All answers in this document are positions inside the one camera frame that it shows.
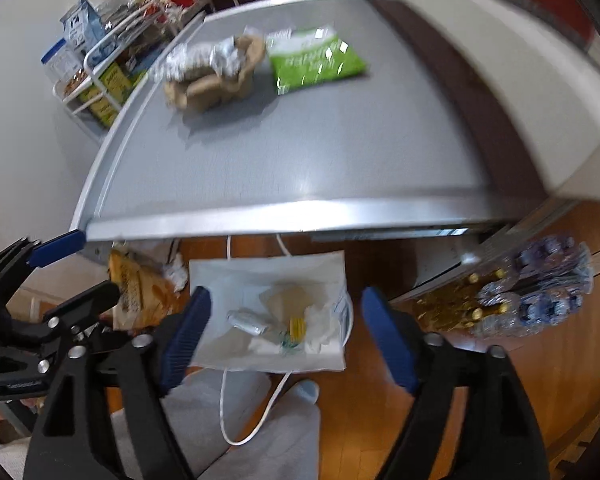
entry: white bag handle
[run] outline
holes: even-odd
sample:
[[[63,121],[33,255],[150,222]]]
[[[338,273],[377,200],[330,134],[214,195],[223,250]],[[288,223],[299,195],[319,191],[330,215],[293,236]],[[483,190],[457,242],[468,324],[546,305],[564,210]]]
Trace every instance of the white bag handle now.
[[[291,253],[286,248],[280,235],[276,235],[276,240],[278,242],[278,245],[280,246],[280,250],[284,253],[284,255],[291,256]],[[226,259],[227,260],[231,259],[231,235],[229,235],[226,238]],[[226,428],[224,427],[224,387],[226,385],[226,373],[227,372],[228,372],[228,370],[226,370],[226,369],[222,372],[222,384],[220,386],[220,430],[222,431],[222,437],[224,438],[224,440],[227,444],[229,444],[230,446],[241,446],[242,444],[246,444],[248,441],[250,441],[260,431],[260,428],[264,424],[264,421],[267,420],[267,416],[269,415],[269,412],[271,410],[271,407],[273,406],[273,403],[276,402],[276,399],[280,395],[282,388],[284,388],[286,380],[288,380],[288,378],[290,377],[291,372],[286,373],[282,377],[280,384],[276,387],[275,391],[273,392],[273,395],[269,399],[269,402],[267,403],[267,407],[264,409],[264,413],[260,417],[260,421],[257,423],[256,427],[253,428],[253,431],[251,431],[251,433],[248,434],[248,436],[245,437],[244,439],[242,439],[240,442],[234,442],[233,440],[231,440],[229,438],[229,436],[226,434]]]

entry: foot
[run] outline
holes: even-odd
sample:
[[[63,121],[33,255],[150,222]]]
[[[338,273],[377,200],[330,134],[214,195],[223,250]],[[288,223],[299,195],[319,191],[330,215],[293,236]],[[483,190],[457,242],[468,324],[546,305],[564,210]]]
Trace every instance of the foot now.
[[[285,395],[295,395],[315,404],[320,396],[320,386],[311,379],[304,379],[294,384]]]

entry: blue gripper pad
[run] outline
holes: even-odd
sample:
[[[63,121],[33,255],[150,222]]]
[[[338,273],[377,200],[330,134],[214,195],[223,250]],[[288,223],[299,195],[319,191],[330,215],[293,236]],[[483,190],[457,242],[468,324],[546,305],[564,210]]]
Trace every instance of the blue gripper pad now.
[[[87,238],[82,231],[71,231],[67,234],[49,240],[46,244],[42,244],[33,251],[29,257],[29,267],[33,269],[37,267],[46,267],[58,260],[75,254],[84,248],[87,243]]]
[[[160,390],[165,393],[182,382],[211,317],[209,291],[203,286],[197,286],[180,316],[178,328],[160,359]]]
[[[367,287],[362,292],[362,317],[382,353],[394,382],[414,395],[420,385],[415,370],[418,357],[400,334],[391,307],[374,287]]]

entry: gray tabletop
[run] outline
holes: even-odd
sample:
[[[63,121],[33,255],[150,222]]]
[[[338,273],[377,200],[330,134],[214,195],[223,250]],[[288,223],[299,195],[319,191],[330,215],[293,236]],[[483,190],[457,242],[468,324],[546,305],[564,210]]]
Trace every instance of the gray tabletop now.
[[[462,124],[410,48],[366,0],[266,0],[191,23],[174,43],[333,25],[366,75],[253,94],[203,114],[144,81],[107,136],[74,227],[88,239],[300,232],[482,222],[490,196]]]

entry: white metal rack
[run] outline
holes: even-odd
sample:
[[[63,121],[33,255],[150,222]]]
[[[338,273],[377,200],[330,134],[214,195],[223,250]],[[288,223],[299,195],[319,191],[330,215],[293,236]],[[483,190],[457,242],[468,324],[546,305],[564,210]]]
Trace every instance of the white metal rack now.
[[[213,6],[211,0],[197,0],[196,3],[186,9],[180,17],[179,23],[170,25],[173,29],[174,36],[177,35],[178,29],[182,28],[193,16],[203,10],[206,6]],[[147,13],[147,10],[154,9],[154,12]],[[82,81],[69,95],[64,95],[61,82],[57,82],[52,89],[53,95],[62,103],[63,107],[71,118],[81,127],[85,134],[93,139],[98,144],[101,144],[108,128],[103,126],[100,121],[93,117],[88,108],[103,97],[109,101],[111,106],[116,110],[122,110],[124,103],[119,102],[100,80],[100,76],[112,65],[118,56],[129,47],[147,28],[155,23],[161,16],[166,17],[167,11],[159,2],[151,2],[140,7],[135,12],[132,12],[119,24],[117,24],[104,38],[102,38],[84,57],[84,71],[86,78]],[[91,68],[91,60],[99,52],[102,46],[106,46],[112,41],[116,42],[116,48],[107,56],[105,60],[98,63],[94,68]],[[81,102],[78,96],[88,89],[91,85],[95,85],[99,92],[87,102]]]

